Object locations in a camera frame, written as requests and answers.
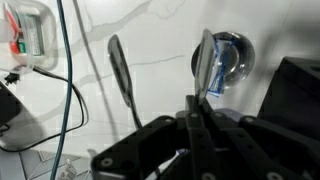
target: black cable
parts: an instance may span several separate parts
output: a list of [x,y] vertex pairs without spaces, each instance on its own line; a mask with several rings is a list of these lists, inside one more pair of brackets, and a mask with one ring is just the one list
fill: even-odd
[[8,124],[5,124],[4,127],[6,127],[6,129],[0,129],[0,137],[2,136],[2,133],[10,130],[10,126]]
[[[52,74],[52,73],[50,73],[50,72],[48,72],[48,71],[45,71],[45,70],[43,70],[43,69],[40,69],[39,67],[34,67],[34,68],[33,68],[33,71],[34,71],[34,72],[37,72],[37,73],[39,73],[39,74],[42,74],[42,75],[44,75],[44,76],[47,76],[47,77],[51,77],[51,78],[54,78],[54,79],[59,79],[59,80],[65,81],[65,82],[68,81],[67,79],[65,79],[65,78],[63,78],[63,77],[61,77],[61,76],[57,76],[57,75],[55,75],[55,74]],[[84,111],[83,111],[83,104],[82,104],[83,98],[82,98],[82,96],[81,96],[80,91],[79,91],[79,90],[77,89],[77,87],[74,86],[73,84],[72,84],[72,89],[73,89],[74,93],[76,94],[77,99],[78,99],[78,101],[79,101],[82,118],[81,118],[81,124],[80,124],[79,126],[74,127],[74,128],[71,128],[71,129],[68,129],[66,132],[70,132],[70,131],[79,129],[80,127],[82,127],[82,126],[84,125]],[[28,150],[28,149],[31,149],[31,148],[39,145],[39,144],[42,144],[42,143],[44,143],[44,142],[46,142],[46,141],[48,141],[48,140],[50,140],[50,139],[56,138],[56,137],[58,137],[58,136],[60,136],[60,135],[61,135],[61,133],[55,134],[55,135],[52,135],[52,136],[49,136],[49,137],[47,137],[47,138],[45,138],[45,139],[43,139],[43,140],[41,140],[41,141],[39,141],[39,142],[36,142],[36,143],[34,143],[34,144],[32,144],[32,145],[30,145],[30,146],[28,146],[28,147],[26,147],[26,148],[23,148],[23,149],[10,150],[10,149],[3,148],[3,147],[1,147],[1,146],[0,146],[0,149],[3,150],[3,151],[5,151],[5,152],[22,152],[22,151],[26,151],[26,150]]]

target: teal cable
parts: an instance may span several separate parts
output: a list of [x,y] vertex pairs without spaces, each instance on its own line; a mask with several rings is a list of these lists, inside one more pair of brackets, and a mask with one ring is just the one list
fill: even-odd
[[64,18],[64,12],[63,12],[63,6],[62,6],[61,0],[57,0],[57,4],[58,4],[58,11],[59,11],[62,34],[63,34],[63,38],[64,38],[64,45],[65,45],[65,49],[66,49],[67,62],[68,62],[68,87],[67,87],[66,105],[65,105],[65,109],[64,109],[63,122],[62,122],[62,127],[61,127],[61,135],[60,135],[56,158],[55,158],[53,168],[52,168],[52,173],[51,173],[51,177],[50,177],[51,180],[55,180],[57,170],[59,167],[59,162],[60,162],[60,158],[61,158],[61,154],[62,154],[62,150],[63,150],[63,145],[64,145],[64,140],[65,140],[65,136],[66,136],[66,131],[67,131],[68,117],[69,117],[71,96],[72,96],[72,56],[71,56],[67,27],[66,27],[66,22],[65,22],[65,18]]

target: screw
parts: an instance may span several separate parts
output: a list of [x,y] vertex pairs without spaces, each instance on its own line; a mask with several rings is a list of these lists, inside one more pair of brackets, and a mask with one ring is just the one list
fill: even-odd
[[253,118],[252,118],[252,117],[246,117],[245,120],[246,120],[247,122],[253,122]]
[[197,113],[192,113],[191,117],[196,118],[196,117],[198,117],[198,114]]
[[279,173],[276,173],[276,172],[269,172],[267,174],[267,178],[268,178],[268,180],[283,180],[283,177]]
[[202,180],[215,180],[216,177],[211,173],[202,174]]
[[222,117],[223,115],[222,115],[221,113],[215,113],[215,116],[220,118],[220,117]]
[[111,166],[113,163],[113,160],[111,158],[104,158],[102,161],[101,161],[101,165],[103,167],[109,167]]

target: black plastic part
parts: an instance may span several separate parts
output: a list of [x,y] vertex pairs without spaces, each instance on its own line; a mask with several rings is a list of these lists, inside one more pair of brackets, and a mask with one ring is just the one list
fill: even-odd
[[186,121],[192,156],[192,171],[194,179],[201,179],[204,174],[210,174],[215,179],[222,179],[218,158],[214,151],[210,133],[205,127],[201,110],[196,97],[186,97]]
[[21,102],[0,82],[0,127],[21,112]]
[[[148,177],[160,164],[174,157],[176,130],[174,118],[157,118],[96,156],[91,164],[94,179],[139,180]],[[108,167],[102,165],[105,158],[112,159],[113,163]]]
[[285,57],[258,118],[320,141],[320,62]]
[[300,173],[306,167],[317,167],[312,171],[316,179],[320,178],[319,141],[260,119],[248,122],[244,117],[239,125],[254,134],[255,141],[264,147],[269,156],[277,159],[278,163]]
[[192,156],[190,152],[178,156],[158,178],[158,180],[176,179],[193,180]]
[[17,81],[20,80],[20,75],[10,73],[7,77],[4,78],[4,80],[6,80],[6,85],[8,86],[9,84],[17,83]]
[[236,149],[243,161],[246,162],[255,179],[264,180],[268,173],[277,173],[285,179],[304,179],[285,167],[274,163],[263,149],[242,128],[224,130],[231,142],[231,147]]

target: wire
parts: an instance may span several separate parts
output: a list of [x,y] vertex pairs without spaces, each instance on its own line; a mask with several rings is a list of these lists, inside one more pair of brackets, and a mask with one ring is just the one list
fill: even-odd
[[0,137],[2,136],[2,133],[10,130],[10,126],[8,124],[5,124],[4,127],[6,127],[6,129],[0,129]]
[[61,0],[57,0],[57,4],[58,4],[58,11],[59,11],[62,34],[63,34],[63,38],[64,38],[64,45],[65,45],[65,49],[66,49],[67,62],[68,62],[68,86],[67,86],[66,106],[65,106],[63,122],[62,122],[62,126],[61,126],[61,136],[60,136],[60,140],[59,140],[56,158],[54,160],[54,164],[53,164],[53,168],[52,168],[52,173],[51,173],[51,177],[50,177],[51,180],[55,180],[57,170],[59,167],[59,162],[60,162],[60,158],[61,158],[61,154],[62,154],[62,150],[63,150],[63,145],[64,145],[64,140],[65,140],[65,136],[66,136],[66,131],[67,131],[68,116],[69,116],[71,96],[72,96],[72,92],[71,92],[72,91],[72,56],[71,56],[71,50],[70,50],[70,44],[69,44],[69,39],[68,39],[66,22],[65,22],[65,18],[64,18],[63,5],[62,5]]
[[[61,77],[61,76],[57,76],[57,75],[52,74],[52,73],[50,73],[50,72],[48,72],[48,71],[45,71],[45,70],[43,70],[43,69],[40,69],[39,67],[36,67],[36,66],[33,68],[33,71],[34,71],[34,72],[37,72],[37,73],[39,73],[39,74],[42,74],[42,75],[44,75],[44,76],[47,76],[47,77],[51,77],[51,78],[54,78],[54,79],[62,80],[62,81],[65,81],[65,82],[68,81],[67,79],[65,79],[65,78],[63,78],[63,77]],[[78,99],[78,101],[79,101],[80,110],[81,110],[81,117],[82,117],[82,118],[81,118],[81,123],[80,123],[79,126],[76,126],[76,127],[74,127],[74,128],[68,129],[66,132],[70,132],[70,131],[79,129],[79,128],[82,127],[82,126],[84,125],[84,123],[85,123],[85,120],[84,120],[84,109],[83,109],[83,104],[82,104],[83,98],[82,98],[82,96],[81,96],[80,91],[77,89],[76,86],[72,85],[72,89],[73,89],[74,93],[76,94],[76,97],[77,97],[77,99]],[[56,138],[56,137],[58,137],[58,136],[60,136],[60,135],[61,135],[61,133],[55,134],[55,135],[52,135],[52,136],[49,136],[49,137],[47,137],[47,138],[45,138],[45,139],[43,139],[43,140],[41,140],[41,141],[39,141],[39,142],[36,142],[36,143],[34,143],[34,144],[32,144],[32,145],[30,145],[30,146],[28,146],[28,147],[26,147],[26,148],[23,148],[23,149],[10,150],[10,149],[6,149],[6,148],[1,147],[1,146],[0,146],[0,149],[3,150],[3,151],[5,151],[5,152],[22,152],[22,151],[26,151],[26,150],[28,150],[28,149],[31,149],[31,148],[33,148],[33,147],[35,147],[35,146],[38,146],[39,144],[42,144],[42,143],[44,143],[44,142],[46,142],[46,141],[48,141],[48,140],[50,140],[50,139]]]

